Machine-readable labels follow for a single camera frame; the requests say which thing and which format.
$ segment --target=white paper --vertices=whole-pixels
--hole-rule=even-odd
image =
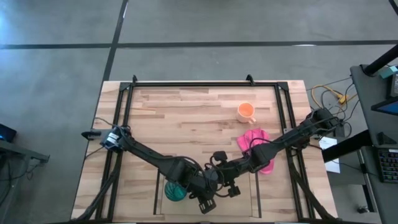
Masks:
[[[323,137],[323,138],[321,138],[321,140],[319,140],[319,146],[322,148],[322,150],[325,150],[325,149],[329,148],[330,146],[334,146],[335,144],[337,144],[337,139]],[[326,170],[339,174],[340,173],[340,164],[338,162],[338,159],[335,159],[333,161],[325,163]]]

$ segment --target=green ball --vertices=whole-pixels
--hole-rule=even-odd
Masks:
[[[166,183],[164,193],[166,197],[173,202],[181,201],[187,195],[187,191],[183,187],[171,182]]]

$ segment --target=computer monitor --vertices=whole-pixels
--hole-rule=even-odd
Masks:
[[[373,105],[371,109],[373,111],[398,115],[398,96]]]

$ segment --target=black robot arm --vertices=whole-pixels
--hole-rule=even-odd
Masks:
[[[216,207],[214,196],[218,195],[218,184],[228,189],[228,195],[234,197],[240,194],[234,179],[246,172],[255,173],[268,166],[275,155],[287,147],[308,145],[314,134],[327,134],[338,125],[338,120],[326,109],[312,111],[306,120],[283,136],[266,144],[253,146],[243,157],[227,161],[224,151],[215,152],[212,156],[219,164],[214,165],[210,159],[210,167],[205,170],[196,161],[185,156],[164,156],[151,148],[139,143],[132,136],[129,127],[115,126],[102,140],[106,149],[119,152],[128,151],[159,169],[165,178],[185,188],[190,192],[190,198],[197,197],[202,213],[207,213]]]

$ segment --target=black metal frame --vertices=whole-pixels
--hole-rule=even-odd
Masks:
[[[267,86],[267,87],[272,87],[275,90],[275,97],[276,97],[276,102],[277,102],[277,107],[278,107],[278,114],[280,118],[280,127],[282,133],[287,128],[286,125],[286,120],[285,120],[285,115],[284,115],[284,109],[282,105],[282,97],[280,92],[283,91],[285,94],[286,98],[286,104],[287,104],[287,110],[289,113],[289,119],[291,122],[291,127],[294,128],[296,127],[295,123],[295,118],[294,118],[294,112],[293,112],[293,106],[292,106],[292,101],[290,99],[290,92],[289,92],[289,86],[287,82],[255,82],[252,78],[251,75],[248,75],[246,77],[246,81],[241,81],[241,82],[229,82],[229,81],[223,81],[223,82],[137,82],[137,78],[133,76],[133,81],[132,82],[122,82],[119,86],[119,93],[118,93],[118,100],[116,102],[116,108],[115,108],[115,113],[114,113],[114,119],[113,119],[113,124],[118,124],[119,120],[119,114],[120,114],[120,109],[121,109],[121,103],[123,100],[123,94],[125,91],[128,90],[127,92],[127,102],[126,102],[126,109],[124,112],[124,117],[123,117],[123,125],[128,124],[128,119],[129,119],[129,110],[131,107],[132,103],[132,91],[135,87],[154,87],[154,86],[162,86],[162,87],[167,87],[167,86]],[[100,190],[100,198],[99,202],[95,205],[96,206],[96,214],[95,214],[95,219],[90,220],[91,222],[112,222],[113,221],[113,214],[114,214],[114,206],[116,203],[116,194],[117,194],[117,189],[118,189],[118,182],[119,182],[119,173],[121,170],[121,161],[123,158],[122,153],[117,154],[116,158],[116,163],[114,165],[113,171],[111,175],[109,174],[111,172],[111,160],[112,156],[115,152],[108,151],[106,155],[106,160],[105,160],[105,165],[104,165],[104,171],[103,171],[103,178],[102,178],[102,183],[101,183],[101,190]],[[287,148],[286,149],[286,154],[287,154],[287,160],[288,163],[287,165],[289,168],[294,166],[293,163],[293,157],[292,157],[292,149]],[[304,160],[302,156],[301,150],[297,150],[297,160],[298,164],[300,167],[300,175],[303,179],[303,181],[308,184],[308,178],[307,178],[307,173],[305,171],[305,165],[304,165]],[[297,220],[300,221],[302,220],[303,217],[303,211],[302,211],[302,206],[300,202],[300,195],[299,195],[299,188],[297,186],[296,181],[292,177],[291,171],[290,172],[290,179],[292,181],[292,191],[294,195],[294,202],[295,202],[295,207],[296,207],[296,212],[297,212]],[[155,203],[154,203],[154,214],[156,213],[156,203],[157,203],[157,194],[159,191],[159,179],[160,179],[160,174],[157,174],[157,189],[155,191]],[[103,218],[103,204],[104,204],[104,195],[112,185],[112,190],[111,190],[111,196],[109,200],[109,207],[108,207],[108,213],[106,218]],[[259,218],[262,217],[261,214],[261,202],[259,198],[259,182],[258,178],[256,175],[256,187],[257,187],[257,203],[259,207]],[[308,215],[309,218],[314,219],[315,218],[315,213],[313,210],[313,206],[311,205],[310,201],[306,199],[306,204],[307,204],[307,209],[308,209]],[[92,216],[93,213],[90,214],[90,216],[85,217],[85,221],[89,219]]]

